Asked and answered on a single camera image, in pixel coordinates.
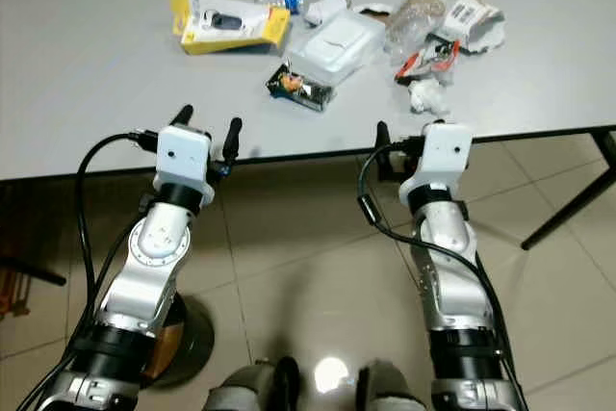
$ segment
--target beige floor tile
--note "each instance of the beige floor tile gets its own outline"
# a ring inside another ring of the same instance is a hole
[[[507,141],[505,146],[532,180],[601,158],[590,135]]]
[[[309,409],[352,409],[352,387],[320,396],[314,368],[342,360],[351,379],[373,358],[393,361],[417,396],[432,376],[419,296],[390,240],[372,236],[240,281],[255,358],[291,352]]]
[[[408,209],[398,200],[396,183],[378,183],[376,168],[371,169],[371,185],[381,212],[392,226],[410,220]],[[460,179],[457,198],[474,201],[481,197],[511,190],[528,183],[526,175],[504,149],[502,143],[485,143],[473,146],[469,168]]]
[[[613,409],[615,377],[616,358],[611,357],[531,394],[528,406],[532,411]]]
[[[15,409],[53,368],[64,350],[64,339],[0,361],[0,409]]]
[[[71,234],[64,220],[67,213],[64,206],[66,190],[61,186],[58,182],[26,184],[22,193],[27,197],[21,197],[18,201],[27,214],[22,217],[19,212],[15,212],[16,215],[10,213],[13,220],[19,222],[19,233],[24,235],[17,239],[31,240],[27,245],[32,246],[29,255],[15,257],[68,278]],[[22,278],[24,288],[29,287],[27,307],[30,314],[19,317],[9,314],[0,322],[0,357],[64,337],[67,285],[61,287],[32,278],[28,286],[28,280],[27,277]]]
[[[530,252],[519,247],[551,213],[534,187],[478,200],[470,213],[525,388],[616,352],[616,296],[575,237],[561,229]],[[405,228],[399,231],[408,233]]]
[[[238,288],[228,284],[195,296],[211,313],[215,329],[214,352],[199,375],[172,389],[148,389],[140,394],[137,410],[200,411],[212,387],[233,371],[249,364]]]
[[[373,233],[355,200],[354,157],[240,166],[222,186],[239,276]]]
[[[573,199],[606,169],[605,162],[598,161],[537,182],[537,187],[554,208],[558,209]],[[590,252],[613,287],[616,287],[615,225],[616,186],[612,186],[567,221],[567,226],[573,230],[577,239]]]
[[[136,215],[141,193],[147,190],[150,181],[151,175],[109,177],[104,181],[96,179],[90,186],[87,215],[96,272],[99,271],[118,233]],[[75,234],[71,260],[69,332],[79,319],[86,302],[85,271],[79,249]],[[108,284],[112,276],[121,270],[126,252],[126,244],[123,244],[110,267]],[[210,206],[201,211],[194,222],[192,253],[178,276],[178,290],[183,295],[194,294],[231,282],[233,279],[233,263],[226,237],[224,215],[219,198],[215,198]],[[104,294],[105,291],[101,291],[100,297]]]

